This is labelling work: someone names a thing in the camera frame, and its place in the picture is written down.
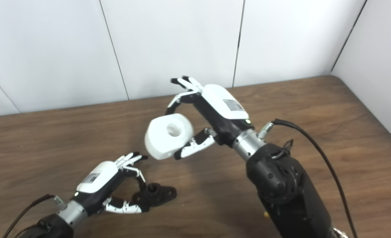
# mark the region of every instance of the panel seam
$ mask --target panel seam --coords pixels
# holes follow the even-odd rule
[[[109,26],[108,26],[108,24],[107,24],[107,19],[106,19],[106,15],[105,15],[105,13],[104,13],[103,5],[101,4],[101,0],[98,0],[98,1],[99,1],[99,3],[100,3],[101,11],[102,11],[102,13],[103,13],[104,22],[106,23],[107,32],[109,33],[110,42],[112,43],[113,52],[115,53],[115,58],[116,58],[116,62],[117,62],[117,67],[119,68],[120,77],[122,78],[122,82],[123,82],[123,87],[125,88],[126,96],[127,96],[128,100],[129,100],[128,90],[126,89],[125,80],[123,79],[122,70],[120,69],[119,59],[117,58],[115,45],[113,44],[112,35],[110,34],[110,30],[109,30]]]
[[[233,68],[232,87],[235,85],[236,64],[238,63],[239,43],[241,42],[242,21],[244,19],[245,0],[242,3],[241,23],[239,24],[238,45],[236,47],[235,67]]]
[[[333,69],[335,68],[335,65],[336,65],[336,63],[338,62],[338,59],[339,59],[339,57],[341,56],[341,53],[342,53],[342,51],[344,50],[345,45],[347,44],[348,39],[350,38],[351,33],[353,32],[353,29],[354,29],[355,25],[357,24],[357,21],[358,21],[358,19],[360,18],[361,13],[363,12],[364,6],[366,6],[366,3],[367,3],[367,0],[364,1],[363,6],[361,7],[361,10],[360,10],[360,12],[358,13],[358,16],[357,16],[357,18],[356,18],[355,21],[354,21],[353,27],[351,27],[350,33],[348,34],[347,39],[345,39],[344,45],[342,45],[342,48],[341,48],[341,50],[339,51],[338,57],[336,58],[335,63],[333,63],[333,66],[332,66],[332,69],[330,70],[330,72],[332,72]]]
[[[16,108],[16,110],[20,112],[19,108],[16,106],[16,104],[14,104],[14,102],[12,101],[12,99],[9,97],[9,95],[3,90],[3,88],[0,86],[0,90],[3,92],[3,94],[9,99],[9,101],[11,102],[11,104]]]

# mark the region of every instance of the black arm casing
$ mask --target black arm casing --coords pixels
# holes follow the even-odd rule
[[[72,238],[73,229],[57,214],[42,218],[38,224],[26,230],[19,238]]]
[[[196,97],[194,107],[209,122],[217,136],[215,141],[219,145],[227,145],[232,148],[232,143],[243,131],[253,129],[254,126],[245,119],[226,119],[221,116],[203,97]]]
[[[329,238],[331,219],[301,164],[268,143],[247,161],[247,176],[283,238]]]
[[[78,192],[78,195],[73,196],[70,200],[78,202],[88,216],[96,214],[103,210],[103,202],[110,197],[113,191],[123,182],[126,177],[135,176],[137,173],[133,170],[119,170],[103,187],[95,193]]]

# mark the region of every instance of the silver cylindrical joint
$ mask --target silver cylindrical joint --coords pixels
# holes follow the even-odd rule
[[[88,217],[88,214],[79,203],[70,200],[67,203],[67,207],[58,212],[58,216],[67,222],[72,229],[75,229]]]
[[[247,161],[254,153],[264,146],[266,142],[263,139],[257,137],[257,133],[253,129],[243,131],[236,137],[232,144],[232,148]]]

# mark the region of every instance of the black fingertip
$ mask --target black fingertip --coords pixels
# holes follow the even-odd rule
[[[182,79],[189,82],[189,77],[188,76],[182,75]]]

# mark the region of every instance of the cable connector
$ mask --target cable connector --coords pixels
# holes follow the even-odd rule
[[[59,196],[56,195],[55,197],[53,197],[53,201],[55,202],[59,210],[62,211],[67,208],[67,204]]]
[[[273,123],[272,122],[268,122],[261,130],[260,132],[258,133],[257,137],[259,139],[262,139],[268,134],[269,131],[271,131],[273,128]]]

